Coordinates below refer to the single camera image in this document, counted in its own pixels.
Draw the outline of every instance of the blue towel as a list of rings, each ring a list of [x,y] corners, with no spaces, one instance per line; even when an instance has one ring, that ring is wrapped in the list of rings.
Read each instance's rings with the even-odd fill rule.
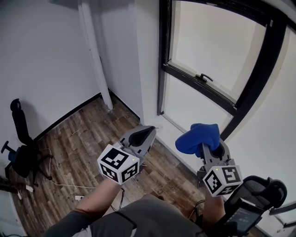
[[[199,144],[209,145],[216,150],[220,143],[220,132],[217,124],[192,124],[190,131],[176,140],[176,148],[185,154],[195,154],[200,157]]]

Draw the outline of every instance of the chair seat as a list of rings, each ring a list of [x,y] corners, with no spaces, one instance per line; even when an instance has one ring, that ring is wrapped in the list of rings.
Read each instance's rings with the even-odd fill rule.
[[[12,164],[14,171],[26,178],[33,166],[37,163],[38,151],[28,146],[21,146],[15,153],[15,161]]]

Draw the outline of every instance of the window handle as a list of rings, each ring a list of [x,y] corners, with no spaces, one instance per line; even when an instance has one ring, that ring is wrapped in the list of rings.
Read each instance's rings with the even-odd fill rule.
[[[200,75],[200,79],[202,80],[202,81],[204,81],[204,82],[207,82],[208,80],[206,79],[206,78],[208,78],[210,81],[214,81],[212,78],[210,78],[209,76],[207,76],[206,74],[201,74]]]

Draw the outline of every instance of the black window frame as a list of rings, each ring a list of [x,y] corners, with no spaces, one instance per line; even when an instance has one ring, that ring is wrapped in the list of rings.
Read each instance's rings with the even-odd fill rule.
[[[160,0],[157,114],[164,114],[162,107],[165,73],[168,73],[205,95],[233,116],[221,133],[222,140],[225,140],[240,124],[261,94],[278,60],[286,28],[291,25],[295,30],[296,24],[280,10],[260,0],[187,0],[223,8],[249,18],[266,28],[255,66],[237,102],[234,103],[208,85],[201,76],[190,75],[185,70],[168,63],[171,47],[173,1],[175,0]]]

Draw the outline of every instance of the wooden floor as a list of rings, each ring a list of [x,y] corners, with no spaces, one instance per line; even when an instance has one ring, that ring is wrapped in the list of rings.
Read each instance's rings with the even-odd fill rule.
[[[56,184],[95,187],[103,177],[99,174],[97,158],[107,144],[115,143],[127,130],[139,125],[139,120],[116,98],[112,98],[114,110],[108,112],[102,99],[97,99],[60,123],[40,141],[40,149],[50,148],[51,175]],[[146,155],[145,169],[124,184],[123,205],[140,199],[147,193],[162,195],[185,216],[193,210],[197,201],[204,199],[196,188],[195,176],[181,164],[169,150],[155,140]],[[49,172],[49,160],[41,168]],[[10,170],[13,180],[25,181]],[[57,186],[37,175],[39,187],[35,193],[22,192],[23,200],[13,197],[20,220],[31,237],[39,237],[51,225],[75,208],[76,195],[84,196],[91,189]],[[118,208],[121,193],[114,208]]]

